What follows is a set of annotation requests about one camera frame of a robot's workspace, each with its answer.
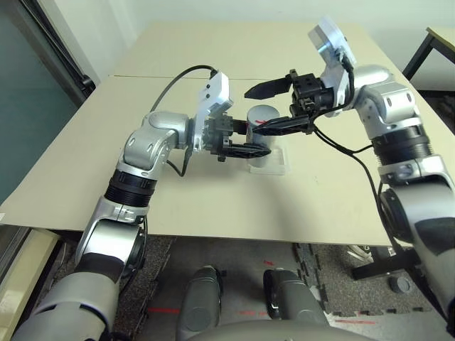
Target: black cable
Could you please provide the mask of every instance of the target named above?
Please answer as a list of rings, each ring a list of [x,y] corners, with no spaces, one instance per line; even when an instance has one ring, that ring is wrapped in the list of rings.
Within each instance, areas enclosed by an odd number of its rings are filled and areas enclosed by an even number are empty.
[[[175,76],[172,79],[172,81],[169,82],[169,84],[167,84],[167,86],[164,88],[164,90],[161,92],[161,94],[156,99],[156,101],[155,101],[154,105],[151,107],[150,111],[152,112],[152,111],[156,110],[156,108],[159,106],[161,100],[164,98],[164,96],[166,96],[166,93],[173,87],[174,84],[177,83],[177,81],[179,79],[181,79],[184,75],[187,75],[190,72],[193,72],[195,70],[201,70],[201,69],[209,70],[211,77],[212,77],[213,73],[216,72],[215,68],[212,67],[212,66],[209,66],[209,65],[195,65],[195,66],[189,67],[188,69],[180,72],[177,76]],[[175,164],[173,164],[172,162],[170,162],[169,160],[167,160],[166,163],[168,165],[170,165],[170,167],[172,167],[172,169],[174,169],[179,176],[183,177],[183,176],[185,176],[186,169],[188,167],[188,163],[190,161],[190,157],[191,157],[192,154],[193,154],[193,146],[190,144],[186,148],[186,151],[185,151],[185,157],[183,159],[182,170],[179,170],[177,168],[177,166]]]
[[[348,79],[349,79],[349,94],[348,98],[344,101],[343,104],[338,105],[337,107],[334,108],[329,108],[325,110],[321,110],[314,119],[317,119],[318,117],[327,114],[329,112],[335,112],[340,109],[346,108],[353,100],[354,100],[354,94],[355,94],[355,86],[354,86],[354,67],[351,65],[349,62],[348,57],[344,56],[343,59],[341,60],[341,64],[344,67],[344,70],[348,73]]]
[[[166,160],[166,163],[167,163],[168,165],[170,165],[170,167],[172,167],[172,169],[174,169],[175,172],[176,172],[179,176],[181,176],[181,177],[184,176],[183,171],[180,172],[180,170],[177,168],[177,166],[174,165],[172,162],[170,162],[170,160]]]
[[[342,146],[338,143],[336,143],[334,140],[332,140],[330,137],[328,137],[327,135],[325,135],[325,133],[323,133],[316,125],[314,125],[314,132],[315,134],[320,134],[322,135],[322,137],[327,140],[328,142],[330,142],[331,144],[333,144],[333,146],[336,146],[337,148],[341,149],[342,150],[342,153],[350,153],[350,154],[357,154],[357,153],[361,153],[363,151],[366,151],[367,149],[369,148],[372,148],[373,145],[372,144],[369,144],[368,146],[365,146],[363,148],[360,148],[356,151],[353,151],[352,149],[349,149],[349,148],[346,148],[345,146]]]
[[[330,138],[326,139],[325,138],[326,135],[325,134],[323,135],[323,133],[321,134],[321,131],[319,130],[319,128],[317,126],[314,127],[314,133],[325,144],[328,144],[330,147],[335,148],[337,151],[340,151],[341,153],[349,156],[350,158],[353,158],[354,160],[356,160],[362,166],[363,170],[365,171],[365,173],[367,175],[368,182],[370,183],[370,187],[371,187],[371,190],[373,192],[373,197],[375,198],[375,203],[377,204],[378,203],[378,197],[376,195],[376,187],[375,187],[375,183],[373,182],[373,178],[371,177],[370,171],[368,170],[368,167],[357,156],[354,155],[353,151],[347,152],[346,150],[349,151],[350,149],[347,149],[347,148],[343,147],[342,145],[337,144],[336,142],[334,142]]]
[[[158,107],[158,105],[161,102],[161,100],[163,99],[163,97],[166,95],[166,93],[169,91],[169,89],[171,89],[173,87],[173,85],[177,83],[177,81],[179,79],[181,79],[184,75],[187,75],[190,72],[193,72],[195,70],[200,70],[200,69],[210,70],[211,72],[216,71],[214,67],[209,66],[209,65],[195,65],[195,66],[189,67],[188,69],[180,72],[177,76],[174,77],[174,79],[169,84],[167,84],[167,86],[164,88],[164,90],[161,92],[161,94],[156,99],[156,101],[155,101],[154,105],[151,107],[150,111],[152,112],[152,111],[156,110],[156,108]]]
[[[330,139],[327,135],[322,133],[317,127],[315,127],[314,133],[325,143],[331,146],[332,148],[335,148],[337,151],[340,151],[341,153],[349,156],[350,158],[353,158],[356,160],[363,168],[365,171],[367,177],[368,177],[368,182],[370,183],[370,187],[373,192],[373,197],[375,198],[375,203],[376,203],[376,209],[378,210],[378,214],[380,217],[380,220],[382,222],[382,225],[384,227],[385,233],[387,234],[387,237],[390,240],[390,244],[392,245],[393,250],[395,251],[396,255],[403,254],[405,251],[403,247],[398,244],[396,239],[393,237],[392,230],[388,227],[387,220],[385,217],[384,210],[382,208],[382,203],[380,200],[380,194],[382,192],[382,187],[383,183],[382,181],[379,182],[378,186],[378,191],[376,192],[375,190],[375,184],[373,182],[373,179],[371,177],[370,171],[368,170],[367,166],[356,156],[354,156],[354,152],[351,151],[349,152],[349,149],[346,149],[345,147],[337,144],[334,140]],[[370,146],[367,146],[365,148],[359,149],[357,152],[360,152],[362,150],[365,150],[367,148],[370,148]],[[436,296],[432,292],[432,290],[429,288],[429,285],[427,283],[427,280],[425,277],[423,277],[416,266],[408,266],[405,268],[405,271],[409,275],[409,277],[414,281],[415,285],[418,287],[418,289],[423,293],[423,295],[426,297],[426,299],[433,305],[434,309],[443,317],[443,319],[446,320],[446,316],[444,314],[444,311],[442,310]]]

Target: beige table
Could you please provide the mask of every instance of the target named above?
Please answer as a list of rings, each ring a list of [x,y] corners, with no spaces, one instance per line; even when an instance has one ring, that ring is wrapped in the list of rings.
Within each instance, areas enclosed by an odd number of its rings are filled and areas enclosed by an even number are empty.
[[[154,23],[141,34],[112,75],[172,77],[209,64],[231,80],[273,80],[290,69],[319,76],[324,63],[307,33],[315,23]],[[362,64],[392,65],[359,26],[340,24]],[[188,77],[206,77],[193,72]]]
[[[58,236],[32,230],[0,287],[0,340],[11,339]]]

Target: wheel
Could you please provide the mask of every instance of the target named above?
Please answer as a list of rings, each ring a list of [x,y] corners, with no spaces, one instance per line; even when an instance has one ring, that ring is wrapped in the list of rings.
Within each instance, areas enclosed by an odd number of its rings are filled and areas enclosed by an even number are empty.
[[[279,308],[277,303],[277,288],[274,278],[275,270],[266,270],[262,277],[264,284],[265,304],[267,306],[267,313],[273,320],[279,319]]]

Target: gray carpet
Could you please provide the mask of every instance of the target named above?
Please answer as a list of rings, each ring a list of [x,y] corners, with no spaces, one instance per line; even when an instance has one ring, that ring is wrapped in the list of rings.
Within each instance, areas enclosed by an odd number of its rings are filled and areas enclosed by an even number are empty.
[[[339,316],[355,316],[357,312],[382,315],[384,312],[408,313],[432,309],[413,283],[412,291],[404,294],[390,289],[387,275],[354,281],[350,270],[365,263],[347,251],[348,248],[341,245],[312,244],[312,254],[305,258],[308,271],[314,272],[309,280],[313,281],[316,277],[322,305],[327,313]],[[314,265],[309,261],[311,257],[315,258]],[[398,271],[394,276],[404,276],[411,281],[404,271]]]

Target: floor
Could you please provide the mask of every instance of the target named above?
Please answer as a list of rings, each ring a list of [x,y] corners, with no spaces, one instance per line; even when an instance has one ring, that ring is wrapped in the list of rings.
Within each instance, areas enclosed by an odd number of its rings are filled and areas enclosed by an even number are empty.
[[[262,291],[264,270],[282,267],[297,272],[299,268],[290,243],[180,237],[157,278],[159,288],[148,304],[148,318],[136,340],[175,340],[186,284],[197,269],[207,264],[223,275],[220,325],[269,319]],[[327,316],[332,326],[374,340],[452,340],[445,332],[444,321],[433,310],[352,318]]]

